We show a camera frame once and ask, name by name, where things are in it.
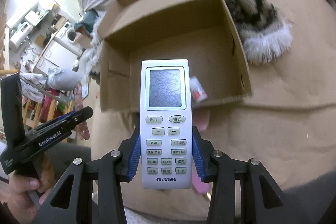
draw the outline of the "remote control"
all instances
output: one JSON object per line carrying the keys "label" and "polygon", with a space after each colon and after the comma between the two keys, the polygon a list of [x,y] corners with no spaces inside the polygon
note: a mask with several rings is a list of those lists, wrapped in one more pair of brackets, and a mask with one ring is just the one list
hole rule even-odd
{"label": "remote control", "polygon": [[192,179],[192,112],[188,60],[142,62],[142,185],[187,189]]}

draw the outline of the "human hand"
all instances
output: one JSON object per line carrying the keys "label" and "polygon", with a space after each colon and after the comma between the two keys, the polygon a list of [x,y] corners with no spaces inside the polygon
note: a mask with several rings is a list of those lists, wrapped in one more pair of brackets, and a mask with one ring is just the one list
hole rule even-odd
{"label": "human hand", "polygon": [[28,191],[38,190],[40,193],[44,193],[39,199],[39,203],[42,204],[55,185],[54,169],[49,158],[45,155],[43,156],[42,168],[40,180],[15,173],[9,179],[10,197],[7,206],[20,224],[30,224],[38,210],[30,199]]}

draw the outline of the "teal fabric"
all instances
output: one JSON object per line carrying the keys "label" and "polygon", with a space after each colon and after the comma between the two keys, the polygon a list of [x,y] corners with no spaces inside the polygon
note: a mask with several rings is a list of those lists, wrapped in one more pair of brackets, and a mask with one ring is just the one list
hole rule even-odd
{"label": "teal fabric", "polygon": [[96,22],[97,17],[98,14],[95,9],[85,12],[83,19],[74,25],[75,31],[83,26],[86,33],[90,35],[93,32],[93,26]]}

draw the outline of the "green object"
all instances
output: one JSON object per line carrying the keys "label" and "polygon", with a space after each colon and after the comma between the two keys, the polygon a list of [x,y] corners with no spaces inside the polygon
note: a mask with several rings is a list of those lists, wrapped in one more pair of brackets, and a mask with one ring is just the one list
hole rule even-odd
{"label": "green object", "polygon": [[64,113],[64,110],[65,110],[66,106],[67,106],[66,104],[61,103],[61,102],[58,102],[58,104],[57,104],[57,109],[58,109],[59,111],[61,111],[62,113]]}

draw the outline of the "white appliance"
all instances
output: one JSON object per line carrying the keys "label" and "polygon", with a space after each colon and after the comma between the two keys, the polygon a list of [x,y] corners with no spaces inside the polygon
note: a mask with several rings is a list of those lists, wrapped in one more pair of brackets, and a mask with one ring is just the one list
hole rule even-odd
{"label": "white appliance", "polygon": [[83,53],[82,47],[76,44],[76,39],[80,36],[77,34],[72,26],[72,24],[67,21],[63,27],[57,32],[54,40],[61,44],[63,47],[80,57]]}
{"label": "white appliance", "polygon": [[70,52],[55,40],[51,40],[43,55],[36,63],[34,72],[47,75],[48,69],[55,66],[63,69],[72,69],[77,58],[77,55]]}
{"label": "white appliance", "polygon": [[25,37],[32,31],[33,26],[31,26],[28,22],[24,22],[19,29],[13,34],[13,36],[9,40],[9,48],[17,52],[17,49],[20,47],[22,41]]}
{"label": "white appliance", "polygon": [[30,25],[37,26],[41,22],[41,20],[47,16],[48,13],[49,10],[44,10],[44,13],[41,15],[38,15],[34,11],[30,11],[28,14],[26,14],[25,20],[29,22]]}

